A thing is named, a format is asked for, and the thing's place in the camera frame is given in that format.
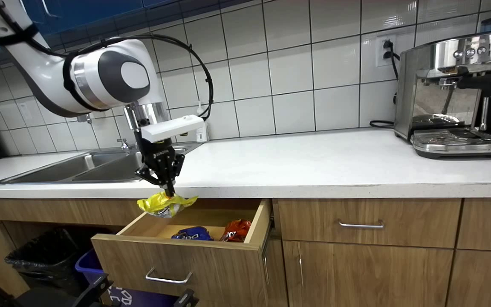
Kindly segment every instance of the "black trash bag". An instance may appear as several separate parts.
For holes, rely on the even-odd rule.
[[[48,287],[78,297],[88,287],[75,263],[92,249],[90,238],[111,233],[93,227],[59,227],[43,233],[5,258],[30,288]]]

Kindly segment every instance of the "sink basin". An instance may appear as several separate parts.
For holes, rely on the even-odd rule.
[[[177,154],[185,155],[200,145],[187,142],[173,148]],[[139,181],[134,172],[142,164],[142,155],[134,150],[97,150],[1,179],[0,185]]]

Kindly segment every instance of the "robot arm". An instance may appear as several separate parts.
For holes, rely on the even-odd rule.
[[[171,197],[175,177],[185,159],[175,154],[171,137],[202,127],[213,102],[212,80],[197,54],[185,43],[163,35],[137,38],[173,43],[199,60],[210,86],[205,118],[156,118],[156,110],[163,109],[159,82],[150,55],[138,39],[111,38],[70,55],[58,54],[49,50],[19,0],[0,0],[0,47],[12,56],[39,102],[63,117],[124,107],[144,160],[136,174],[164,188]]]

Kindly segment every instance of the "open drawer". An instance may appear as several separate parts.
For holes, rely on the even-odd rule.
[[[92,243],[115,285],[168,295],[195,291],[200,300],[266,306],[263,248],[270,200],[198,200],[174,218],[143,213],[117,235]],[[218,241],[226,224],[251,221],[244,243]],[[180,229],[203,226],[215,241],[171,239]]]

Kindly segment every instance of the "kitchen counter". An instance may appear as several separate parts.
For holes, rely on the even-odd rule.
[[[77,155],[0,159],[0,179]],[[0,198],[145,198],[146,181],[0,186]],[[210,198],[491,197],[491,159],[425,159],[391,130],[213,141],[187,154],[176,191]]]

